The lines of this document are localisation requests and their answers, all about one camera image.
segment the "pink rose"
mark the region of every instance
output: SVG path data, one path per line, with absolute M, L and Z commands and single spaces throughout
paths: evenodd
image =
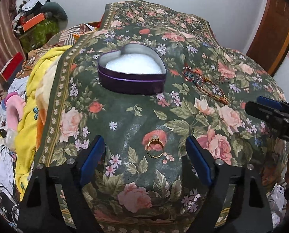
M 196 36 L 188 34 L 186 32 L 179 32 L 180 34 L 182 34 L 185 38 L 196 38 Z
M 99 36 L 101 34 L 105 34 L 107 32 L 108 32 L 108 30 L 96 31 L 96 32 L 94 32 L 93 37 L 97 37 L 97 36 Z
M 156 16 L 156 13 L 153 12 L 153 11 L 147 12 L 147 14 L 148 14 L 149 16 Z
M 82 116 L 83 114 L 79 113 L 75 107 L 70 109 L 67 113 L 65 110 L 62 111 L 60 122 L 60 142 L 67 142 L 69 137 L 75 136 L 77 134 Z
M 156 11 L 156 13 L 158 13 L 158 14 L 163 14 L 163 13 L 164 13 L 164 11 L 161 10 L 161 9 L 158 9 L 158 10 L 155 10 L 155 11 Z
M 251 75 L 254 72 L 254 70 L 250 66 L 248 66 L 247 64 L 244 64 L 243 62 L 240 63 L 240 69 L 242 69 L 244 73 L 249 74 L 249 75 Z
M 170 19 L 170 23 L 172 23 L 173 25 L 177 24 L 177 22 L 175 20 L 173 20 L 173 19 Z
M 117 199 L 121 205 L 132 213 L 136 213 L 139 209 L 152 207 L 151 198 L 145 188 L 137 188 L 134 182 L 127 184 L 124 190 L 117 195 Z
M 150 33 L 150 29 L 142 29 L 139 31 L 140 34 L 149 34 Z
M 128 16 L 129 18 L 134 18 L 133 14 L 131 14 L 129 11 L 126 13 L 126 16 Z
M 207 100 L 203 98 L 203 100 L 199 100 L 195 98 L 194 107 L 199 110 L 199 112 L 204 113 L 206 115 L 211 115 L 215 112 L 215 110 L 208 106 Z
M 144 135 L 142 139 L 142 144 L 144 145 L 144 149 L 146 149 L 148 142 L 151 140 L 153 136 L 158 136 L 160 141 L 164 146 L 167 144 L 167 135 L 163 130 L 154 130 Z M 149 147 L 149 151 L 161 151 L 163 148 L 159 144 L 152 144 Z
M 185 38 L 184 37 L 181 37 L 180 35 L 177 35 L 177 34 L 174 34 L 174 33 L 169 33 L 169 32 L 166 32 L 163 37 L 166 37 L 166 38 L 169 38 L 175 42 L 184 42 L 185 41 Z
M 114 27 L 114 26 L 119 26 L 119 27 L 121 27 L 121 25 L 122 25 L 122 22 L 119 21 L 119 20 L 113 21 L 113 22 L 111 23 L 111 26 L 112 26 L 112 27 Z
M 231 62 L 231 61 L 232 61 L 232 59 L 230 58 L 230 56 L 229 56 L 227 53 L 224 53 L 223 56 L 226 58 L 226 60 L 227 60 L 228 62 Z
M 222 159 L 228 165 L 231 165 L 231 146 L 225 136 L 215 134 L 215 131 L 208 127 L 207 135 L 200 135 L 197 142 L 203 149 L 209 150 L 211 155 L 217 159 Z
M 88 111 L 92 112 L 92 113 L 98 113 L 102 110 L 103 105 L 99 102 L 92 102 L 89 107 L 88 107 Z
M 238 132 L 237 127 L 241 126 L 240 114 L 227 105 L 220 108 L 216 104 L 216 107 L 219 111 L 220 118 L 227 125 L 228 132 L 231 135 L 235 132 Z
M 187 23 L 193 23 L 193 20 L 192 20 L 191 18 L 187 18 L 185 21 L 186 21 Z
M 222 74 L 222 76 L 232 79 L 235 77 L 235 72 L 237 71 L 234 68 L 228 68 L 227 66 L 225 66 L 224 64 L 222 64 L 221 62 L 218 63 L 218 71 Z

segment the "heart-shaped box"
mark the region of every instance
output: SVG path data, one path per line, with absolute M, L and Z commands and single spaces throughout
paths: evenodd
M 145 54 L 151 57 L 161 68 L 162 74 L 128 74 L 106 68 L 106 64 L 124 54 Z M 113 92 L 124 94 L 152 95 L 164 91 L 167 69 L 152 48 L 141 44 L 127 44 L 120 50 L 105 53 L 98 59 L 98 74 L 101 85 Z

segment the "green floral tablecloth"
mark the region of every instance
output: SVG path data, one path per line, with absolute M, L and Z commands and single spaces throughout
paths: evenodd
M 98 57 L 127 43 L 150 46 L 163 58 L 168 72 L 163 93 L 125 95 L 100 85 Z M 185 81 L 185 64 L 214 82 L 227 78 L 220 87 L 229 105 Z M 60 165 L 102 135 L 106 154 L 83 193 L 104 231 L 185 232 L 207 192 L 186 156 L 189 135 L 227 164 L 253 164 L 268 190 L 280 178 L 289 146 L 244 111 L 245 103 L 260 95 L 284 100 L 259 65 L 217 43 L 204 19 L 144 1 L 111 3 L 100 31 L 82 36 L 59 61 L 35 162 Z M 152 135 L 165 145 L 159 159 L 145 151 Z M 152 146 L 151 153 L 160 151 Z M 72 224 L 63 191 L 57 190 L 63 216 Z M 232 190 L 217 225 L 225 222 Z

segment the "gold ring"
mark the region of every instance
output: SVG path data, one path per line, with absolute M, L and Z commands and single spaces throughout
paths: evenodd
M 162 153 L 161 153 L 160 155 L 158 155 L 158 156 L 152 156 L 152 155 L 149 153 L 149 147 L 150 147 L 150 145 L 152 145 L 152 144 L 159 144 L 159 145 L 162 147 L 163 151 L 162 151 Z M 147 154 L 148 154 L 149 157 L 151 157 L 151 158 L 160 158 L 160 157 L 163 155 L 163 153 L 165 152 L 164 145 L 163 145 L 163 143 L 160 141 L 159 136 L 153 136 L 153 137 L 151 138 L 151 140 L 148 142 L 148 144 L 147 144 L 147 146 L 146 146 L 146 150 L 147 150 Z

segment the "white paper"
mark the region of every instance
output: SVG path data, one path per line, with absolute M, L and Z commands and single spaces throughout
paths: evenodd
M 29 11 L 34 8 L 37 2 L 40 2 L 42 5 L 44 5 L 46 1 L 47 0 L 30 0 L 22 7 L 22 10 Z

